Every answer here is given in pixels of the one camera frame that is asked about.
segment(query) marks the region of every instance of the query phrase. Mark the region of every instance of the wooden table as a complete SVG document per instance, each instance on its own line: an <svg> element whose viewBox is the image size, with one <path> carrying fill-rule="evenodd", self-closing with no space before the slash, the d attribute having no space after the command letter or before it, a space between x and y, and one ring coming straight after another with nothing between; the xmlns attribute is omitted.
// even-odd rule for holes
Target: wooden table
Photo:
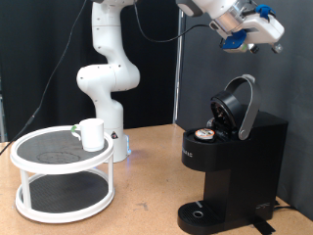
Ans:
<svg viewBox="0 0 313 235"><path fill-rule="evenodd" d="M204 173L181 163L183 132L175 124L125 130L132 154L114 164L112 203L90 218L68 224L38 223L20 216L15 208L20 171L11 163L9 149L0 157L0 234L186 234L177 225L177 211L202 199ZM269 223L277 235L313 234L312 221L298 211L276 211ZM260 235L252 226L220 234Z"/></svg>

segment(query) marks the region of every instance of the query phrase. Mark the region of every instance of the mug handle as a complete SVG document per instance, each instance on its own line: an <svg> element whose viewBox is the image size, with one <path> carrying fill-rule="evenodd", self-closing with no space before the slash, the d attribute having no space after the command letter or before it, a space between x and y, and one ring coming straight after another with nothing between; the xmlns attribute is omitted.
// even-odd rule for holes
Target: mug handle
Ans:
<svg viewBox="0 0 313 235"><path fill-rule="evenodd" d="M79 141L80 141L80 140L81 140L80 135L75 132L75 129L77 128L77 126L80 127L79 124L75 124L74 126L72 126L71 129L70 129L70 132L71 132L71 134L72 134L73 136L77 137L77 138L79 139Z"/></svg>

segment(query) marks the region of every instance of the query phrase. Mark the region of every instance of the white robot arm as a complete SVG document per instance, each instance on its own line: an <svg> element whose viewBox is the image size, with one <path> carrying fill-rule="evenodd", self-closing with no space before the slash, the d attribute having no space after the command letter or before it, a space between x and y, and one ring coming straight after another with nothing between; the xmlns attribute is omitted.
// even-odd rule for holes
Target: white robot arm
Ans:
<svg viewBox="0 0 313 235"><path fill-rule="evenodd" d="M120 12L133 0L94 0L92 9L93 45L108 59L107 65L80 69L79 88L93 101L97 118L113 138L114 162L123 161L129 154L128 138L123 132L123 107L111 98L113 91L126 91L138 86L140 74L126 57L122 46Z"/></svg>
<svg viewBox="0 0 313 235"><path fill-rule="evenodd" d="M285 29L276 20L275 12L266 5L257 6L251 0L176 0L190 17L208 13L213 21L210 27L224 39L221 47L230 53L258 51L254 44L268 43L275 53L283 47L278 41Z"/></svg>

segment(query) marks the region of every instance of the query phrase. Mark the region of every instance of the coffee maker logo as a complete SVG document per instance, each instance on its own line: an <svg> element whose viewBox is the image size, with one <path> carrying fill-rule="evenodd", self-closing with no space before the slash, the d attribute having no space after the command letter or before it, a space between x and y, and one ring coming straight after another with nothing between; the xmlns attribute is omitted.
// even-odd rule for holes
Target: coffee maker logo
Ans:
<svg viewBox="0 0 313 235"><path fill-rule="evenodd" d="M118 139L118 136L117 136L117 134L115 133L115 131L112 133L111 138L112 138L112 139Z"/></svg>
<svg viewBox="0 0 313 235"><path fill-rule="evenodd" d="M183 148L183 153L187 155L188 157L191 157L191 158L193 157L193 153L186 151L184 148Z"/></svg>

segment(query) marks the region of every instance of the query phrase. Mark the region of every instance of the coffee maker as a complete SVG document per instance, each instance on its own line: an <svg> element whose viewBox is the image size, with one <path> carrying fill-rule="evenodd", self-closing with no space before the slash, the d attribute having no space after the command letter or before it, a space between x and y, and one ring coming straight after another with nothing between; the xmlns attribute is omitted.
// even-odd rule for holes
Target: coffee maker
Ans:
<svg viewBox="0 0 313 235"><path fill-rule="evenodd" d="M247 82L250 102L234 96ZM214 234L253 224L275 230L273 216L288 122L260 112L261 91L251 75L233 79L211 99L214 118L183 137L183 164L205 172L203 200L182 206L178 225L190 234Z"/></svg>

